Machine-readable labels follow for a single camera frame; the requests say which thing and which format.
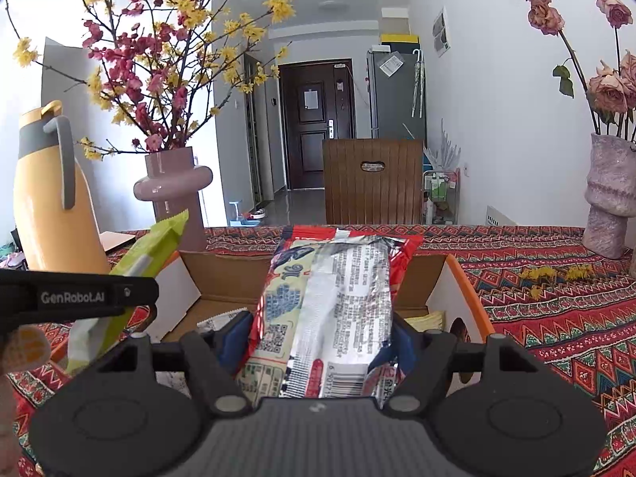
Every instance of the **paper notice on door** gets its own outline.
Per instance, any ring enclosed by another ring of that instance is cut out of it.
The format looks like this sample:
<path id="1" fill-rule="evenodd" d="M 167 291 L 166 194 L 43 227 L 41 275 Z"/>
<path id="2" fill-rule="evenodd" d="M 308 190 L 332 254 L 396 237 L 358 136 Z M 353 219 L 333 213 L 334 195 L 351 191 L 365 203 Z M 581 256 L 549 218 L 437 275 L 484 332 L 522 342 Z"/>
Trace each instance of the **paper notice on door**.
<path id="1" fill-rule="evenodd" d="M 403 60 L 396 55 L 392 55 L 380 65 L 380 69 L 387 77 L 392 76 L 404 64 Z"/>
<path id="2" fill-rule="evenodd" d="M 304 92 L 304 108 L 318 109 L 318 92 L 310 89 Z"/>

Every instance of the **yellow water bottle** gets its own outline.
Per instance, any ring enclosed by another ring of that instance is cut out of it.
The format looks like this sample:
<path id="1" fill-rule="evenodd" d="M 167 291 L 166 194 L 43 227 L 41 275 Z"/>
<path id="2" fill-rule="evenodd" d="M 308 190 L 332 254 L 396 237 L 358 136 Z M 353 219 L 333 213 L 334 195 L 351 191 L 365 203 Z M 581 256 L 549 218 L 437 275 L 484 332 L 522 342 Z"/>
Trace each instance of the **yellow water bottle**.
<path id="1" fill-rule="evenodd" d="M 53 100 L 20 117 L 14 216 L 29 268 L 108 274 L 90 191 L 75 161 L 71 124 Z"/>

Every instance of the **tiled floor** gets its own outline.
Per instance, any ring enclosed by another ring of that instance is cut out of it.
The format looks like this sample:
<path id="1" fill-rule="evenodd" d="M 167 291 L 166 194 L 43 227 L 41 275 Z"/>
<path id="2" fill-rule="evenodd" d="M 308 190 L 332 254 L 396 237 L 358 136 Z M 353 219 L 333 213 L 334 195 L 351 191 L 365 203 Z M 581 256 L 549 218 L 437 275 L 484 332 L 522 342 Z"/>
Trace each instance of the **tiled floor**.
<path id="1" fill-rule="evenodd" d="M 263 226 L 325 224 L 324 190 L 289 190 L 276 194 L 265 210 Z"/>

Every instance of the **patterned tablecloth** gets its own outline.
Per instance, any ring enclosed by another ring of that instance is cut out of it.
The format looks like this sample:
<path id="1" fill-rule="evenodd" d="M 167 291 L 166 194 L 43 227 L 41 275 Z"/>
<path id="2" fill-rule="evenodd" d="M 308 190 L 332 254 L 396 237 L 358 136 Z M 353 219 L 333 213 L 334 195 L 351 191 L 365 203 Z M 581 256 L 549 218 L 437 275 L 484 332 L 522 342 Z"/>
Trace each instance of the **patterned tablecloth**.
<path id="1" fill-rule="evenodd" d="M 455 255 L 495 330 L 513 336 L 602 411 L 609 435 L 594 475 L 636 477 L 636 280 L 627 275 L 630 250 L 619 260 L 595 255 L 581 245 L 583 230 L 577 227 L 345 228 L 424 235 L 418 254 Z M 281 232 L 281 227 L 212 228 L 207 248 L 271 254 Z M 113 254 L 112 261 L 124 252 Z M 576 272 L 581 279 L 572 279 Z M 50 328 L 64 337 L 64 331 Z M 30 477 L 34 468 L 30 415 L 65 381 L 51 365 L 12 377 L 20 401 L 15 429 L 24 448 L 22 476 Z"/>

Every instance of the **human hand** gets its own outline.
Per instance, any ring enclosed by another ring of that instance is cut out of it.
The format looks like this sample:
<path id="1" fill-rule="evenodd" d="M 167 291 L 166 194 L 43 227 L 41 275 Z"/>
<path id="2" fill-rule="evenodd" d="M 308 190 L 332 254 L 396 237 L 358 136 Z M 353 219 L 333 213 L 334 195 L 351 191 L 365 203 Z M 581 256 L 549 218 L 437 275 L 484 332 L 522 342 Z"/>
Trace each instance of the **human hand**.
<path id="1" fill-rule="evenodd" d="M 48 362 L 51 346 L 43 331 L 21 326 L 0 336 L 0 477 L 18 477 L 20 444 L 14 435 L 14 390 L 5 373 L 39 368 Z"/>

